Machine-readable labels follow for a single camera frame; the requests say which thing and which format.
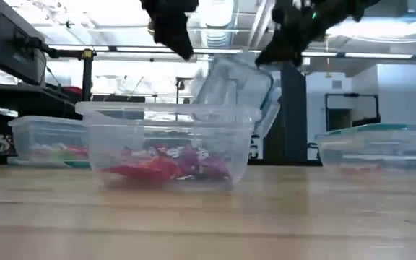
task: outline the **doorway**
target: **doorway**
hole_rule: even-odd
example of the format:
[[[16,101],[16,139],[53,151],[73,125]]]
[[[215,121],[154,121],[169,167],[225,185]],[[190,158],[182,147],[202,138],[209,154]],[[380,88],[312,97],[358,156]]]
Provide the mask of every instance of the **doorway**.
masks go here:
[[[351,110],[350,109],[329,109],[330,131],[346,129],[351,127]]]

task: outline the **colorful items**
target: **colorful items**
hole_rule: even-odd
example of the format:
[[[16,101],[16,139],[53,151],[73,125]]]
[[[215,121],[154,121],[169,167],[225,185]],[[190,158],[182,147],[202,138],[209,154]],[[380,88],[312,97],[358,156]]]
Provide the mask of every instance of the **colorful items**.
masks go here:
[[[63,144],[36,145],[32,149],[33,157],[46,161],[87,160],[85,147],[67,147]]]
[[[166,182],[230,179],[224,159],[209,155],[201,149],[179,147],[150,147],[146,152],[132,152],[126,148],[122,153],[122,165],[103,169],[104,173],[116,173],[137,181]]]

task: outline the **purple object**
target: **purple object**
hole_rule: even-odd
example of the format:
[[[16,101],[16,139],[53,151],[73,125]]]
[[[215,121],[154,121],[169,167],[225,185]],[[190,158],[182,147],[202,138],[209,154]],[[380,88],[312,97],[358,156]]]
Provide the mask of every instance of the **purple object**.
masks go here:
[[[196,150],[186,147],[177,158],[184,175],[192,176],[200,173],[199,155]]]
[[[200,162],[203,174],[212,178],[229,178],[229,169],[225,165],[224,159],[218,155],[211,155]]]

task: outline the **yellow clamp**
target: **yellow clamp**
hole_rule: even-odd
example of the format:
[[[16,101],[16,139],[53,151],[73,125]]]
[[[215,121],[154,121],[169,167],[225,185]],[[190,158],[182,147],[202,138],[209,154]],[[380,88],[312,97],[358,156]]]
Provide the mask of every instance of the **yellow clamp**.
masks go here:
[[[84,50],[83,51],[83,58],[84,59],[92,58],[92,51],[91,50]]]

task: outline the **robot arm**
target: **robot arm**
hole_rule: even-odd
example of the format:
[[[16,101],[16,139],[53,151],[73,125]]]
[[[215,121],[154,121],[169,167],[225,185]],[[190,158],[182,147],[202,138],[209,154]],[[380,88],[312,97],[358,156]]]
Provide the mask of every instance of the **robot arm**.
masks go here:
[[[291,0],[276,0],[272,20],[278,24],[271,42],[261,52],[256,65],[291,61],[301,66],[301,53],[326,30],[348,17],[359,22],[365,9],[380,0],[311,0],[311,6],[297,9]]]
[[[188,61],[194,48],[187,32],[186,13],[195,12],[199,0],[141,0],[141,3],[150,16],[149,30],[155,43],[162,43]]]

